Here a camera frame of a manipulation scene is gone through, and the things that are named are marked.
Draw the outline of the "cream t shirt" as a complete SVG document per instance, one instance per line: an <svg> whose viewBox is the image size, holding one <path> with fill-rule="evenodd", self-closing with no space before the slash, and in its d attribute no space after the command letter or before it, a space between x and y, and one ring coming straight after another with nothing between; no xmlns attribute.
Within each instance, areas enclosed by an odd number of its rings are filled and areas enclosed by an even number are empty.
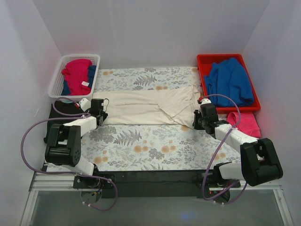
<svg viewBox="0 0 301 226"><path fill-rule="evenodd" d="M175 125L192 128L201 94L197 87L178 89L96 92L108 99L107 125Z"/></svg>

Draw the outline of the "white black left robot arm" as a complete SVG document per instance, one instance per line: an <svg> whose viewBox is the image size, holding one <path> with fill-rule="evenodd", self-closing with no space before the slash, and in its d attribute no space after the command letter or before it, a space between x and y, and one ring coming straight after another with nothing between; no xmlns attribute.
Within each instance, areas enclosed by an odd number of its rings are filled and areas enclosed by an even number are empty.
<svg viewBox="0 0 301 226"><path fill-rule="evenodd" d="M45 160L47 163L62 166L76 175L85 175L84 183L89 188L96 188L100 183L97 174L98 167L85 159L81 154L81 138L100 127L108 117L107 108L104 107L105 99L92 99L89 104L89 117L64 124L53 124L48 133Z"/></svg>

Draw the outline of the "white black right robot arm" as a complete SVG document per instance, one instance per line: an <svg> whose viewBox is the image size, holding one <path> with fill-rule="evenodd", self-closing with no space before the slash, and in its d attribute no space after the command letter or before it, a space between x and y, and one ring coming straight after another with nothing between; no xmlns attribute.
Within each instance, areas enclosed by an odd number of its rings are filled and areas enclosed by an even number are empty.
<svg viewBox="0 0 301 226"><path fill-rule="evenodd" d="M213 138L223 141L240 154L240 163L220 163L214 166L213 183L226 186L230 180L244 180L250 186L261 185L283 177L273 142L268 138L251 137L219 120L213 104L203 104L194 111L193 128L204 130Z"/></svg>

